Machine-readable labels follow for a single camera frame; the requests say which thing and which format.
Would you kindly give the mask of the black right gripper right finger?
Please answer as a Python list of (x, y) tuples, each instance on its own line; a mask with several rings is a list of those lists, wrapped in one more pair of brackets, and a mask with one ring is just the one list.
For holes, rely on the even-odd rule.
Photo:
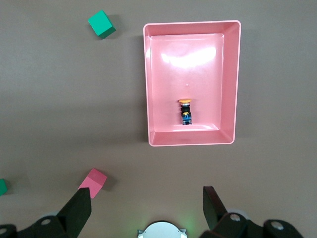
[(208, 225), (202, 238), (301, 238), (290, 223), (270, 219), (259, 226), (237, 212), (228, 212), (213, 186), (203, 187), (203, 212)]

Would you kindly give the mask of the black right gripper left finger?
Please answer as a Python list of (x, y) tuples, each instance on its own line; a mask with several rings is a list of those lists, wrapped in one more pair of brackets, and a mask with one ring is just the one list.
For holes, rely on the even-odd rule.
[(31, 226), (18, 231), (13, 224), (0, 226), (2, 238), (76, 238), (91, 215), (88, 188), (80, 188), (56, 214), (45, 216)]

